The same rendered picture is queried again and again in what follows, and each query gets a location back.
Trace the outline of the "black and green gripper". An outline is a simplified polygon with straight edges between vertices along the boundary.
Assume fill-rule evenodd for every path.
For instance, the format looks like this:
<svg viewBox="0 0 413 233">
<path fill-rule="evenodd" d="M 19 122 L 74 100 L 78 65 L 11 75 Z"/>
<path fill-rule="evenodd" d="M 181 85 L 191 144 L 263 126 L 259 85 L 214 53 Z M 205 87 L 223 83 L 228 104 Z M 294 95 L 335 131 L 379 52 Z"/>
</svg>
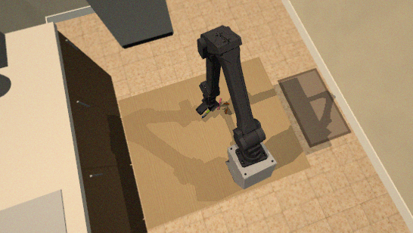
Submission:
<svg viewBox="0 0 413 233">
<path fill-rule="evenodd" d="M 215 101 L 214 103 L 214 107 L 211 110 L 208 108 L 212 112 L 219 106 L 219 103 L 217 101 Z"/>
</svg>

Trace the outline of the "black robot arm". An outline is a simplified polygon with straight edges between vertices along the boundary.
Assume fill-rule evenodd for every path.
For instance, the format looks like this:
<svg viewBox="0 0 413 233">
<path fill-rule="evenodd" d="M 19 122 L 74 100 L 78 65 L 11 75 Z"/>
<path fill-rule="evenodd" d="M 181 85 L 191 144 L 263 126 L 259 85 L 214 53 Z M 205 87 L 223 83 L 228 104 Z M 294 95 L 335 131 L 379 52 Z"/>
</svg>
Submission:
<svg viewBox="0 0 413 233">
<path fill-rule="evenodd" d="M 203 59 L 206 58 L 206 81 L 199 85 L 204 99 L 196 111 L 202 115 L 207 108 L 211 110 L 214 107 L 216 97 L 220 95 L 219 77 L 222 67 L 237 119 L 233 137 L 239 148 L 235 153 L 244 168 L 266 160 L 268 155 L 260 144 L 266 139 L 266 134 L 260 121 L 252 115 L 241 68 L 240 45 L 241 37 L 229 26 L 221 25 L 200 34 L 197 50 Z"/>
</svg>

